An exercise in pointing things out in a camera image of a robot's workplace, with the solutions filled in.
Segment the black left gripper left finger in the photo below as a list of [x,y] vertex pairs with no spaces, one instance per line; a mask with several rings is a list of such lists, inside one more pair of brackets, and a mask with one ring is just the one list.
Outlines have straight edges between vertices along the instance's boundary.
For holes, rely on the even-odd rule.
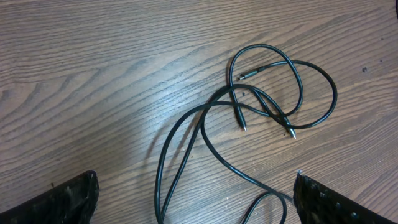
[[7,224],[89,223],[98,204],[96,172],[88,170],[10,210],[1,213]]

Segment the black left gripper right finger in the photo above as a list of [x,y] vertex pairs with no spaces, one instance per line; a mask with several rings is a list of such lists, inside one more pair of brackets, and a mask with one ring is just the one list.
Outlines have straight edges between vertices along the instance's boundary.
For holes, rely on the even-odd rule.
[[302,224],[395,224],[301,172],[293,200]]

